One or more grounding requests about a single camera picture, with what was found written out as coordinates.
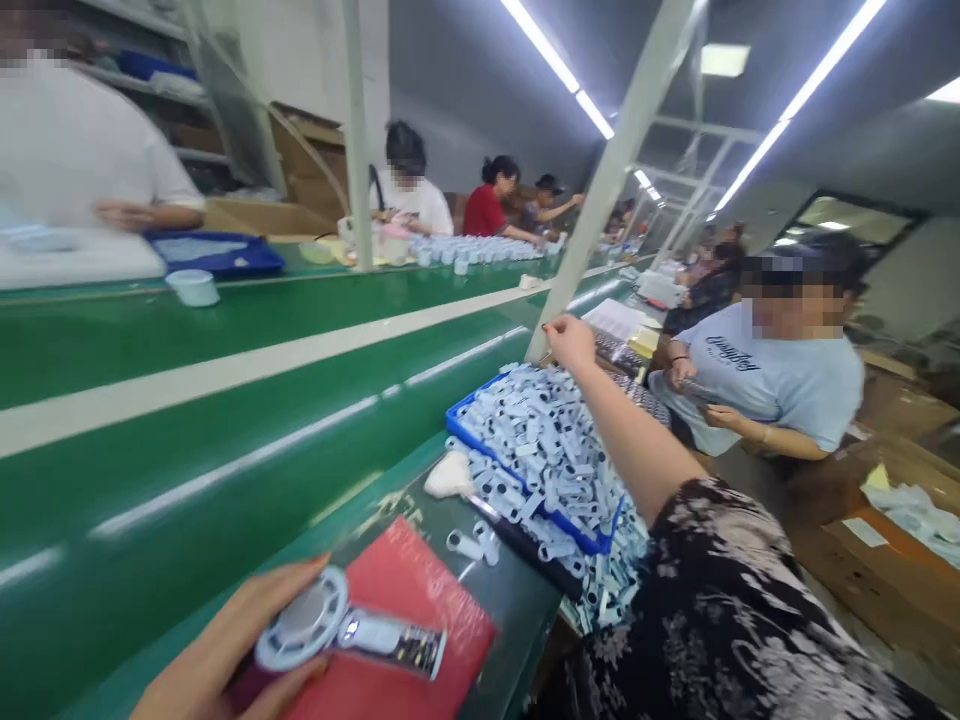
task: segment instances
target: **blue basket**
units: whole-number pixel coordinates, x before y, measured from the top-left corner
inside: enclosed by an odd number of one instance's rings
[[[198,240],[213,240],[215,242],[243,242],[247,246],[240,250],[223,253],[221,255],[208,255],[207,257],[197,258],[196,260],[187,260],[183,262],[170,262],[163,253],[156,247],[157,240],[169,238],[190,237]],[[175,270],[206,270],[215,278],[227,280],[230,278],[261,277],[264,275],[276,275],[283,272],[284,261],[261,237],[256,235],[242,235],[239,233],[220,233],[220,232],[165,232],[151,233],[147,236],[147,242],[157,255],[167,264],[170,272]]]
[[[509,375],[509,373],[500,373],[495,378],[493,378],[493,380],[491,380],[490,382],[484,385],[481,385],[479,388],[477,388],[477,390],[474,390],[472,393],[467,395],[463,400],[461,400],[452,408],[447,410],[446,412],[447,430],[450,432],[451,435],[454,435],[455,437],[459,438],[460,441],[463,442],[463,444],[466,445],[467,447],[473,448],[477,452],[483,453],[484,455],[487,455],[493,458],[494,461],[496,461],[496,463],[501,468],[503,468],[506,472],[510,473],[513,477],[515,477],[517,480],[520,481],[520,483],[523,485],[523,489],[529,495],[530,489],[527,487],[527,481],[524,480],[522,477],[520,477],[517,473],[515,473],[511,468],[505,466],[500,461],[500,458],[497,457],[497,454],[495,452],[493,452],[490,448],[484,445],[481,440],[471,435],[470,432],[463,425],[461,425],[460,421],[457,419],[457,411],[460,408],[472,403],[476,398],[477,393],[480,390],[484,390],[485,388],[490,387],[497,380],[500,380],[501,378],[505,378],[507,375]],[[616,513],[614,513],[614,516],[613,516],[614,532],[616,532],[617,521],[620,519],[620,511],[622,509],[623,509],[623,498],[621,497],[620,503],[617,505],[617,511]],[[559,527],[561,530],[567,533],[567,535],[569,535],[574,540],[576,540],[577,545],[579,545],[580,549],[583,550],[585,553],[587,553],[587,555],[609,555],[610,554],[610,548],[613,547],[612,533],[610,535],[603,535],[601,533],[597,533],[597,539],[596,541],[594,541],[588,538],[582,532],[580,532],[574,526],[574,524],[571,523],[566,518],[566,516],[563,515],[563,513],[547,512],[544,509],[543,505],[537,508],[537,512],[539,512],[541,515],[545,517],[550,518],[550,520],[552,520],[557,527]]]
[[[117,67],[120,68],[120,72],[125,75],[130,75],[145,82],[150,82],[150,78],[153,77],[155,72],[183,75],[183,77],[188,77],[191,80],[200,82],[200,78],[197,76],[195,70],[181,67],[180,65],[173,65],[160,58],[144,55],[134,50],[121,50],[117,56]]]

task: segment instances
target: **ceiling light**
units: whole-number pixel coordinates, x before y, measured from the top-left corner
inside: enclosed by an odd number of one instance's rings
[[[733,181],[733,185],[731,185],[726,194],[720,198],[720,202],[717,203],[717,206],[714,208],[714,212],[720,212],[726,207],[727,203],[730,202],[730,198],[732,198],[736,194],[737,190],[740,189],[740,186],[746,182],[746,179],[750,176],[750,173],[752,173],[753,169],[760,164],[760,161],[763,160],[763,156],[770,151],[770,148],[773,147],[773,144],[780,139],[780,136],[783,134],[783,131],[787,129],[789,124],[789,120],[781,120],[774,126],[773,130],[771,130],[770,133],[763,139],[763,142],[760,143],[760,147],[758,147],[756,152],[754,152],[753,155],[750,156],[750,159],[747,160],[747,164],[743,166],[743,170],[741,170],[740,174],[737,175],[737,179]]]
[[[650,178],[647,177],[646,173],[643,172],[643,170],[637,170],[637,171],[633,174],[633,176],[637,179],[637,181],[638,181],[644,188],[648,188],[648,187],[651,187],[651,186],[653,185],[653,183],[650,182]]]
[[[957,78],[951,83],[947,83],[932,95],[927,95],[927,100],[960,103],[960,78]]]
[[[867,25],[869,25],[874,16],[880,12],[880,8],[884,6],[886,1],[887,0],[867,0],[861,6],[860,11],[854,16],[853,20],[850,21],[846,29],[840,33],[840,37],[837,38],[833,47],[830,48],[823,60],[820,61],[820,64],[817,65],[817,69],[807,78],[803,87],[800,88],[800,92],[798,92],[796,97],[787,105],[787,109],[784,110],[783,115],[780,116],[781,120],[790,120],[800,112],[800,108],[806,104],[814,91],[820,87],[820,83],[826,79],[834,66],[847,54],[847,50],[856,42],[860,34],[867,29]]]
[[[740,77],[750,57],[749,45],[710,43],[700,51],[700,72],[719,77]]]
[[[520,0],[500,0],[500,2],[503,3],[507,12],[513,15],[513,19],[517,21],[517,25],[519,25],[520,29],[530,38],[530,42],[532,42],[533,46],[543,55],[543,59],[547,61],[547,64],[557,74],[560,82],[566,86],[567,90],[570,92],[579,90],[580,83],[577,82],[573,73],[570,72],[570,68],[560,59],[560,56],[557,54],[557,51],[553,49],[550,41],[547,40],[546,36],[540,31],[540,28],[537,27],[533,18],[530,17],[530,13],[520,4]]]
[[[790,101],[790,104],[787,105],[787,109],[783,111],[780,120],[774,125],[773,130],[763,139],[760,147],[757,148],[757,151],[747,161],[747,164],[743,166],[743,170],[737,175],[737,179],[734,180],[733,185],[730,186],[730,189],[727,190],[726,194],[720,199],[720,202],[717,203],[717,207],[715,208],[717,212],[722,210],[726,204],[730,202],[730,198],[740,189],[740,186],[743,185],[750,176],[750,173],[757,167],[763,159],[763,156],[766,155],[770,148],[773,147],[773,144],[780,139],[783,131],[787,129],[787,125],[790,124],[790,120],[800,111],[800,108],[804,106],[807,100],[810,99],[814,90],[820,86],[820,83],[830,74],[834,66],[840,62],[840,59],[846,54],[847,50],[850,49],[854,41],[866,30],[867,25],[870,24],[886,1],[887,0],[866,0],[860,7],[859,12],[857,12],[844,31],[840,33],[840,37],[837,38],[833,47],[830,48],[823,60],[820,61],[820,64],[817,65],[817,69],[807,78],[803,87],[800,88],[800,92],[798,92],[793,100]]]
[[[593,100],[590,99],[590,96],[587,95],[583,90],[578,92],[575,97],[577,102],[580,103],[580,107],[583,108],[583,111],[587,114],[593,124],[597,126],[597,130],[605,137],[607,140],[613,137],[613,128],[610,127],[610,123],[606,121],[606,118],[600,114],[600,111],[597,110],[597,106],[593,104]]]

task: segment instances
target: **ceiling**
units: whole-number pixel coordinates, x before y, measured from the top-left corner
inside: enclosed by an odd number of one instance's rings
[[[523,2],[616,127],[660,0]],[[703,78],[704,120],[767,132],[862,2],[711,0],[707,42],[752,50],[740,77]],[[541,149],[582,154],[587,146],[599,147],[596,128],[499,2],[405,0],[402,14],[406,28],[400,35],[392,28],[391,75],[407,79],[406,92],[458,106],[478,123],[533,127],[530,142]],[[955,0],[888,0],[741,192],[765,174],[789,172],[820,187],[936,212],[952,208],[945,181],[960,179],[956,113],[911,103],[960,76],[957,27]],[[396,52],[404,38],[410,48],[402,53],[405,60]],[[407,67],[397,72],[398,63]],[[660,113],[692,119],[693,97],[686,62]],[[639,160],[673,170],[691,137],[655,125]],[[704,137],[696,174],[719,145],[717,138]],[[729,186],[753,150],[736,145],[715,183]],[[681,202],[691,192],[667,181],[656,185]]]

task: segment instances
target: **black floral sleeve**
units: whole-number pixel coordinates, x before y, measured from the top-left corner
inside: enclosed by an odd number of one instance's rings
[[[536,718],[944,718],[886,674],[804,585],[780,525],[715,479],[651,529],[622,625],[585,638]]]

